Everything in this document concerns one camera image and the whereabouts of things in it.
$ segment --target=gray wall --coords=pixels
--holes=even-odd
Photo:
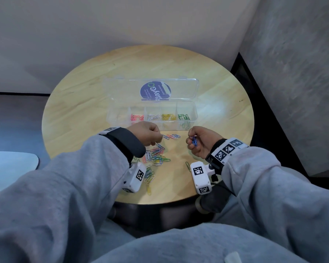
[[[0,0],[0,92],[50,93],[74,67],[136,44],[230,69],[259,0]]]
[[[306,171],[329,170],[329,0],[261,0],[240,52]]]

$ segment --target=fabric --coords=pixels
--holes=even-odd
[[[96,233],[128,167],[109,139],[93,136],[1,191],[0,262],[97,257]],[[243,263],[329,262],[328,190],[284,172],[272,153],[257,147],[234,154],[222,179],[250,231],[213,223],[170,230],[119,242],[95,262],[223,262],[232,252]]]

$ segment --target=leg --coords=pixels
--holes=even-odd
[[[135,237],[124,231],[118,224],[110,219],[106,219],[97,233],[92,257],[89,262],[135,239]]]

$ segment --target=circular sticker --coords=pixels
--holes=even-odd
[[[168,100],[171,96],[171,88],[161,81],[151,81],[140,89],[140,96],[145,100],[160,101]]]

